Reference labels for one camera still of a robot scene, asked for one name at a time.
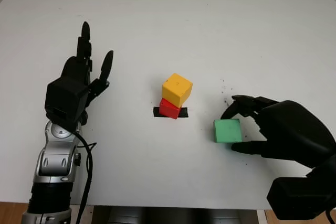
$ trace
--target stacked blocks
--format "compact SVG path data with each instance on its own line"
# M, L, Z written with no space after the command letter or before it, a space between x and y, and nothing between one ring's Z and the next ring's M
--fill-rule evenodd
M188 99L193 84L174 73L162 85L159 113L177 119L182 104Z
M216 143L242 142L239 119L224 119L214 121Z

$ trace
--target silver robotic arm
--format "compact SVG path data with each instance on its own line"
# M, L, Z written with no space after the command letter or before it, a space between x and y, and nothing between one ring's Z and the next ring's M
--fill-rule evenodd
M81 134L78 123L76 132ZM33 180L32 196L22 224L70 224L70 193L81 156L79 139L49 121L45 128L46 145L41 150Z
M108 86L113 51L105 56L100 77L90 81L92 71L89 24L84 22L78 37L77 55L70 57L61 77L47 88L45 109L50 121L45 128L46 145L40 152L33 179L31 199L22 216L22 224L70 224L70 194L81 156L78 143L86 149L87 181L76 224L84 211L92 179L93 160L90 145L81 136L88 115L85 108Z

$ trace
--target black cable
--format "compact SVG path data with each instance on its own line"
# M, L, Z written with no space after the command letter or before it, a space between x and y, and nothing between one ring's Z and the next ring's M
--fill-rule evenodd
M90 151L97 145L96 142L88 144ZM86 171L89 172L89 156L86 157Z
M76 220L76 224L79 224L80 219L82 217L82 214L84 212L85 206L86 206L86 202L88 200L88 196L89 196L91 180L92 180L93 160L92 160L91 149L90 149L89 145L87 144L87 142L85 141L85 139L78 132L73 132L73 134L82 142L86 152L88 153L87 162L86 162L88 177L87 177L87 180L86 180L86 183L85 183L85 188L84 188L82 200L80 202L80 207L79 207L77 220Z
M335 224L335 222L334 222L334 220L331 218L331 214L330 214L332 209L333 209L333 208L331 208L331 209L327 209L325 215L326 215L328 221L330 222L330 224Z

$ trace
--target table surface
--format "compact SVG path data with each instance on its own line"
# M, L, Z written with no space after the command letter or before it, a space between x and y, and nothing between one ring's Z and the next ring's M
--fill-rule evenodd
M114 50L110 87L87 109L93 153L88 204L269 208L294 162L214 143L213 120L233 94L300 102L336 132L334 0L3 0L0 3L0 201L27 202L45 143L47 84L91 27L93 73ZM189 118L154 118L161 85L194 83ZM241 119L245 141L264 139ZM77 172L80 202L85 166Z

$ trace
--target black tape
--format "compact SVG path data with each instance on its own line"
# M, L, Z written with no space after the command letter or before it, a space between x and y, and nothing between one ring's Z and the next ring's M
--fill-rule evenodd
M161 115L159 113L159 107L153 107L153 114L154 114L154 117L155 118L167 118L168 116L165 116L165 115ZM179 113L179 118L188 118L188 108L187 107L183 107L181 108L180 110L180 113Z

